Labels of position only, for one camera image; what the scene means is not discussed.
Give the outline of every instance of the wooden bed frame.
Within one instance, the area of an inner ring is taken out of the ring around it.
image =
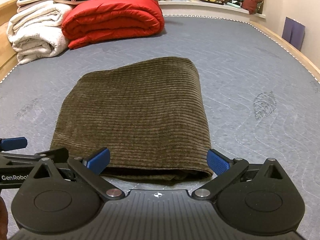
[[[16,52],[12,49],[9,43],[6,30],[8,21],[17,12],[17,0],[8,1],[0,5],[0,82],[10,73],[10,71],[17,65]],[[301,64],[309,70],[309,72],[320,81],[320,69],[315,66],[305,55],[298,51],[295,47],[282,39],[266,27],[256,23],[250,22],[257,29],[265,33],[267,36],[278,42],[284,49],[290,52]]]

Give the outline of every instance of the folded white blanket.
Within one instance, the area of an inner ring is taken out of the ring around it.
[[[59,26],[63,16],[74,8],[73,5],[55,3],[52,0],[41,2],[14,15],[7,29],[7,37],[10,42],[15,41],[18,31],[29,25]]]
[[[29,25],[17,32],[12,48],[20,65],[43,57],[54,57],[69,44],[60,27]]]

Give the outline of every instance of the brown corduroy fabric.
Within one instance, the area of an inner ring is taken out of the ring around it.
[[[196,67],[162,57],[84,75],[62,104],[51,143],[58,147],[72,157],[108,147],[103,174],[124,179],[212,176]]]

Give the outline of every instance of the folded red quilt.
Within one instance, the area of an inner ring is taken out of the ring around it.
[[[164,28],[156,0],[89,0],[79,4],[63,20],[62,33],[70,49],[90,43],[149,36]]]

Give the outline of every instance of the bed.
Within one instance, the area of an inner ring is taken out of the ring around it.
[[[197,67],[212,147],[250,163],[276,158],[305,201],[298,232],[318,240],[320,84],[290,53],[250,24],[170,15],[159,35],[92,44],[17,66],[0,84],[0,134],[25,136],[28,147],[20,153],[48,150],[61,104],[81,76],[164,56],[186,57]],[[126,192],[132,188],[191,192],[207,182],[106,179]],[[8,208],[16,191],[2,191]],[[9,216],[11,236],[18,228]]]

